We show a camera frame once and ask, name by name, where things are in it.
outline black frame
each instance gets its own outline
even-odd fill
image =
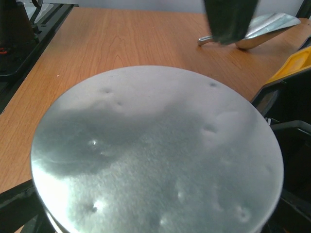
[[[296,17],[297,18],[310,18],[311,16],[311,1],[304,0],[301,4]]]
[[[0,194],[0,219],[0,233],[55,233],[32,180]]]
[[[22,64],[19,64],[19,68],[14,73],[8,72],[7,74],[0,74],[0,83],[4,83],[4,88],[0,90],[0,114],[4,111],[6,105],[33,68],[73,7],[73,4],[54,4],[54,7],[36,23],[37,30],[40,31],[37,35],[39,43],[29,54],[27,59]]]

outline white wall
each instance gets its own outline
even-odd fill
[[[160,11],[204,12],[203,0],[44,0],[50,3],[74,3],[81,7],[146,9]],[[284,12],[295,16],[303,0],[260,0],[257,16]]]

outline indentation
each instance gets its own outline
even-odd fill
[[[96,206],[93,206],[92,212],[93,212],[93,213],[97,212],[97,207],[96,207]]]
[[[100,92],[105,93],[105,94],[110,94],[112,91],[110,88],[105,87],[105,88],[100,89]]]
[[[90,146],[95,146],[96,143],[97,143],[97,141],[96,141],[95,139],[90,140],[90,141],[88,142],[88,144],[89,144]]]
[[[161,226],[164,226],[164,225],[166,225],[167,224],[167,218],[166,217],[162,217],[161,219],[160,219],[160,225]]]
[[[265,165],[264,167],[265,167],[265,169],[267,170],[267,172],[268,172],[269,174],[272,173],[272,168],[271,168],[270,165]]]
[[[216,133],[216,129],[212,125],[205,125],[203,127],[203,133],[204,134],[214,134],[214,133]]]
[[[220,204],[219,204],[218,201],[216,201],[216,202],[213,203],[213,207],[214,207],[214,209],[215,209],[216,211],[218,211],[218,212],[224,211],[223,207],[220,206]]]
[[[102,211],[103,208],[106,206],[106,204],[100,200],[96,201],[93,206],[92,206],[92,209],[91,211],[93,213],[97,212],[97,211]]]
[[[185,200],[185,195],[183,192],[178,192],[177,197],[180,202],[183,202]]]
[[[175,184],[174,180],[167,180],[162,185],[162,193],[165,195],[165,198],[170,203],[176,203],[179,201],[179,189],[177,185]]]
[[[160,216],[156,213],[152,214],[151,216],[149,216],[149,223],[152,229],[158,228],[159,225],[161,225]]]
[[[101,153],[100,153],[102,156],[104,156],[104,157],[107,157],[107,158],[110,158],[110,157],[113,157],[113,153],[109,153],[109,152],[107,152],[107,151],[101,151]]]
[[[238,215],[238,219],[240,220],[240,222],[243,222],[243,223],[248,222],[249,219],[251,218],[251,213],[249,209],[247,209],[246,207],[238,206],[237,215]]]

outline wooden tabletop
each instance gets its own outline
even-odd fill
[[[203,14],[74,8],[0,115],[0,193],[31,178],[30,148],[66,90],[119,67],[162,65],[212,77],[250,100],[311,34],[310,21],[250,51],[206,44]]]

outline small crater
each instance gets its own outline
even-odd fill
[[[162,217],[161,220],[160,220],[160,226],[164,226],[167,224],[167,218],[166,217]]]
[[[250,211],[247,208],[241,206],[237,207],[237,215],[240,222],[243,223],[248,222],[249,219],[251,218]]]
[[[102,151],[101,153],[101,156],[103,156],[103,157],[112,157],[112,154],[111,153],[108,153],[107,151]]]
[[[90,146],[95,146],[96,145],[96,140],[90,140],[89,142],[88,142],[88,144],[90,145]]]
[[[221,205],[219,204],[218,201],[216,201],[216,202],[213,203],[213,207],[214,207],[214,209],[215,209],[216,211],[218,211],[218,212],[223,212],[223,211],[224,211],[223,207],[221,207]]]
[[[184,200],[185,200],[185,195],[184,195],[184,193],[178,192],[177,197],[178,197],[178,200],[179,200],[180,202],[184,202]]]
[[[267,172],[268,172],[269,174],[272,173],[272,168],[271,168],[270,165],[265,165],[264,167],[265,167],[265,169],[267,170]]]
[[[166,181],[162,186],[162,192],[169,202],[179,202],[179,195],[182,195],[180,189],[173,180]]]
[[[211,125],[205,125],[203,127],[203,131],[204,131],[204,133],[216,133],[215,128]]]
[[[152,214],[149,216],[149,224],[152,229],[158,228],[161,225],[160,216],[157,214]]]
[[[93,212],[93,213],[97,212],[97,207],[96,207],[96,206],[93,206],[92,212]]]
[[[104,94],[110,94],[112,92],[108,87],[101,88],[99,91]]]

